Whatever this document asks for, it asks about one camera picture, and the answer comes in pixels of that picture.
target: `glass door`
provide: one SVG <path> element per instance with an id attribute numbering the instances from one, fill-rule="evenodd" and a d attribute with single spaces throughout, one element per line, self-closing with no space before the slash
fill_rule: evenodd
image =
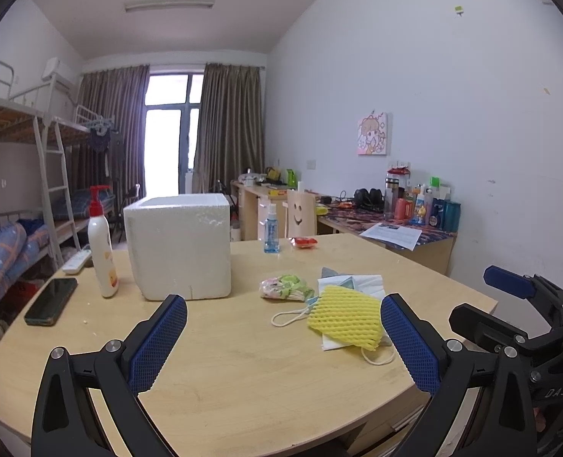
<path id="1" fill-rule="evenodd" d="M 186 193 L 194 167 L 203 74 L 151 75 L 146 92 L 145 193 Z"/>

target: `yellow foam net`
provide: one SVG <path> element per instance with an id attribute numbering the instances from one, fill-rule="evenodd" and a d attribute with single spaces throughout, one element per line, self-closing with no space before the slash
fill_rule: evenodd
<path id="1" fill-rule="evenodd" d="M 383 337 L 381 301 L 328 285 L 309 315 L 309 326 L 334 340 L 374 351 Z"/>

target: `remote control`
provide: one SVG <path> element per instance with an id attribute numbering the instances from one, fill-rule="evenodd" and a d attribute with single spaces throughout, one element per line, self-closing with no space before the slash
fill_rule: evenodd
<path id="1" fill-rule="evenodd" d="M 67 260 L 61 269 L 64 273 L 66 273 L 66 275 L 76 275 L 81 271 L 90 257 L 91 251 L 78 251 L 74 256 Z"/>

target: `water bottle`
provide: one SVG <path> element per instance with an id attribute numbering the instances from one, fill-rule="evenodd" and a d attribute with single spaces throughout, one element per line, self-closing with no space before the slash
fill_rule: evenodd
<path id="1" fill-rule="evenodd" d="M 277 231 L 277 205 L 268 206 L 268 216 L 264 221 L 264 251 L 265 253 L 279 252 L 279 235 Z"/>

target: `silver bolt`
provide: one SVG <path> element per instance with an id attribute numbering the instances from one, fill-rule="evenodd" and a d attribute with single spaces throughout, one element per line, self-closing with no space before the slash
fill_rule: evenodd
<path id="1" fill-rule="evenodd" d="M 63 356 L 63 353 L 65 351 L 63 350 L 63 347 L 55 347 L 52 351 L 51 351 L 51 357 L 53 359 L 59 359 L 61 356 Z"/>
<path id="2" fill-rule="evenodd" d="M 110 340 L 106 344 L 106 350 L 108 352 L 116 352 L 121 348 L 121 341 L 120 340 Z"/>
<path id="3" fill-rule="evenodd" d="M 453 352 L 459 352 L 463 348 L 463 344 L 459 340 L 450 339 L 447 342 L 447 347 Z"/>
<path id="4" fill-rule="evenodd" d="M 504 349 L 504 354 L 506 354 L 506 356 L 508 357 L 514 358 L 518 355 L 518 352 L 516 352 L 516 349 L 514 347 L 507 346 Z"/>

